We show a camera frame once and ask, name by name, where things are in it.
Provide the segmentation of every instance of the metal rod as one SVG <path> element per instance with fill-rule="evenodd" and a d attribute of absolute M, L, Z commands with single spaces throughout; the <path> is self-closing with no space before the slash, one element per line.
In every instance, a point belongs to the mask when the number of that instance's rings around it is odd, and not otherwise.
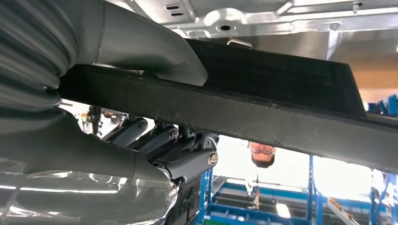
<path fill-rule="evenodd" d="M 372 170 L 371 176 L 372 176 L 371 179 L 373 181 L 374 180 L 374 170 Z M 377 221 L 377 219 L 375 218 L 376 194 L 375 194 L 375 188 L 373 187 L 373 185 L 370 187 L 369 197 L 370 197 L 369 225 L 376 225 L 376 221 Z"/>
<path fill-rule="evenodd" d="M 307 220 L 311 224 L 312 223 L 312 195 L 313 195 L 313 156 L 309 156 L 309 176 L 308 176 L 308 200 L 307 200 Z"/>
<path fill-rule="evenodd" d="M 315 225 L 323 224 L 323 202 L 322 194 L 320 192 L 316 193 L 316 222 Z"/>
<path fill-rule="evenodd" d="M 199 213 L 198 213 L 198 224 L 203 224 L 205 219 L 205 201 L 206 201 L 206 187 L 207 187 L 208 172 L 202 174 L 200 184 L 200 195 L 199 195 Z"/>
<path fill-rule="evenodd" d="M 328 199 L 327 203 L 328 207 L 339 217 L 345 224 L 347 225 L 360 225 L 352 216 L 347 214 L 344 210 L 341 209 L 341 206 L 338 205 L 332 199 Z"/>
<path fill-rule="evenodd" d="M 207 213 L 210 214 L 211 204 L 213 200 L 213 169 L 207 171 L 208 192 L 207 192 Z"/>
<path fill-rule="evenodd" d="M 391 224 L 398 224 L 398 187 L 397 187 L 397 175 L 390 174 L 390 184 L 392 185 L 392 203 L 391 203 Z"/>
<path fill-rule="evenodd" d="M 389 183 L 390 183 L 391 176 L 393 176 L 393 174 L 387 174 L 387 176 L 386 176 L 386 178 L 384 180 L 384 190 L 380 193 L 380 196 L 379 196 L 379 203 L 377 203 L 375 205 L 374 211 L 370 211 L 373 214 L 372 215 L 372 219 L 373 219 L 372 223 L 374 223 L 374 224 L 377 223 L 377 220 L 379 218 L 380 208 L 382 206 L 382 200 L 385 198 L 385 196 L 387 194 L 387 189 L 388 189 L 388 186 L 389 186 Z"/>

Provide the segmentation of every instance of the fluorescent light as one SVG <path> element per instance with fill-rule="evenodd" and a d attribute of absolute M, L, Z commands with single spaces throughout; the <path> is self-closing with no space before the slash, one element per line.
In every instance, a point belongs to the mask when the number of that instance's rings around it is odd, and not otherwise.
<path fill-rule="evenodd" d="M 289 212 L 289 209 L 287 208 L 287 205 L 277 203 L 276 204 L 276 211 L 278 212 L 278 215 L 280 217 L 290 218 L 290 212 Z"/>
<path fill-rule="evenodd" d="M 60 190 L 60 189 L 46 189 L 46 188 L 30 188 L 22 187 L 22 191 L 43 191 L 43 192 L 72 192 L 82 194 L 116 194 L 117 190 Z"/>
<path fill-rule="evenodd" d="M 0 188 L 1 188 L 1 189 L 11 189 L 11 190 L 15 190 L 15 189 L 16 189 L 16 187 L 13 187 L 13 186 L 4 186 L 4 185 L 0 185 Z"/>

